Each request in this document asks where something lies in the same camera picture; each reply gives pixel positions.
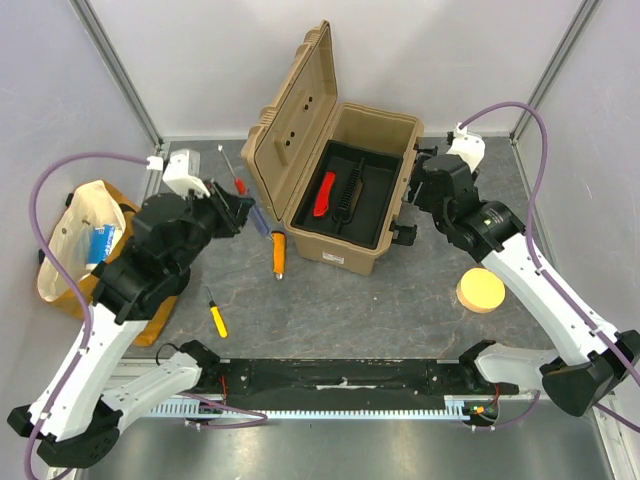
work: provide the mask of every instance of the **orange bag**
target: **orange bag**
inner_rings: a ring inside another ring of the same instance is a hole
[[[106,260],[109,263],[120,255],[131,236],[131,219],[139,209],[114,186],[102,180],[81,185],[75,190],[71,203],[53,231],[49,248],[76,280],[87,303],[91,302],[91,292],[98,284],[98,278],[86,269],[86,252],[93,225],[109,223],[116,226],[115,245]],[[45,302],[82,319],[82,309],[75,295],[47,258],[38,272],[37,289]],[[162,333],[177,299],[177,296],[169,297],[160,305],[133,345],[153,345]]]

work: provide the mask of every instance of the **yellow disc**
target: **yellow disc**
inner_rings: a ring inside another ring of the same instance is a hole
[[[489,313],[504,301],[504,283],[489,270],[472,268],[465,273],[458,288],[458,300],[472,312]]]

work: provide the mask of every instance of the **red box cutter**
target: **red box cutter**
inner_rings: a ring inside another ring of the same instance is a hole
[[[320,190],[318,191],[318,196],[316,197],[316,203],[313,206],[314,217],[324,217],[329,211],[329,194],[335,181],[336,174],[334,172],[327,172],[325,174]]]

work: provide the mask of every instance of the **white wall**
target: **white wall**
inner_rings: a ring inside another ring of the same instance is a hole
[[[557,267],[619,330],[640,330],[638,22],[637,0],[602,2],[541,107],[550,158],[538,205]],[[532,122],[521,142],[530,180],[539,143]],[[633,380],[617,393],[640,423]]]
[[[245,137],[307,30],[332,23],[341,99],[429,133],[528,100],[580,0],[91,0],[164,136]],[[474,124],[508,132],[518,112]]]
[[[17,479],[24,478],[25,440],[4,418],[42,392],[80,326],[36,297],[31,185],[64,155],[111,150],[147,156],[152,146],[68,2],[4,2],[0,65],[0,476]],[[106,161],[65,168],[41,194],[44,232],[74,186],[105,178],[137,199],[143,174],[140,167]]]

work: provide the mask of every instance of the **gray floor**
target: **gray floor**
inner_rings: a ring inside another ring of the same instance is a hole
[[[501,402],[504,418],[525,408]],[[541,403],[518,426],[471,433],[460,423],[273,421],[244,430],[142,419],[88,480],[613,480],[590,413]]]
[[[445,148],[441,139],[425,142]],[[217,143],[174,142],[171,148],[201,152],[201,176],[214,176],[232,190]],[[238,175],[249,180],[240,158],[244,142],[220,143]],[[478,179],[481,196],[504,202],[524,218],[526,195],[509,141],[487,138],[486,143]],[[455,287],[474,266],[472,259],[448,245],[430,216],[413,206],[403,207],[399,223],[418,225],[414,246],[392,246],[369,277],[302,259],[290,244],[285,279],[277,282],[271,244],[250,224],[233,240],[215,240],[193,265],[191,282],[155,346],[132,347],[127,356],[150,357],[164,342],[194,338],[223,357],[256,358],[456,358],[483,338],[516,347],[551,347],[510,293],[491,314],[463,308]],[[225,340],[216,333],[204,285],[226,319]]]

